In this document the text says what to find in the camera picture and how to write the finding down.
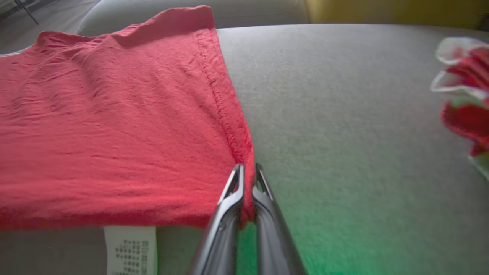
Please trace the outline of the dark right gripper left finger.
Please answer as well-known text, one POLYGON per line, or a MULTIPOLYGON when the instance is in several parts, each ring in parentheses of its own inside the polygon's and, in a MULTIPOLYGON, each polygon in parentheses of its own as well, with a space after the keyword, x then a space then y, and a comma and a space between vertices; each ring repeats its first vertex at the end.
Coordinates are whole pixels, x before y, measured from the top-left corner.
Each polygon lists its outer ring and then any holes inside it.
POLYGON ((236 164, 221 193, 187 273, 234 275, 237 238, 245 192, 245 165, 236 164))

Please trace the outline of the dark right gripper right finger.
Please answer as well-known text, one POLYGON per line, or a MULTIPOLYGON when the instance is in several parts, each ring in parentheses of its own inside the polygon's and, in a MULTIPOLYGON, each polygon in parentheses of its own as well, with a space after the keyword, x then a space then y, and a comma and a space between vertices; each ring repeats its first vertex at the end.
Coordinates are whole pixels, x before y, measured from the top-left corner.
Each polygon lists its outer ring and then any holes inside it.
POLYGON ((293 242, 283 213, 262 165, 256 164, 252 200, 256 210, 259 275, 306 275, 307 270, 293 242))

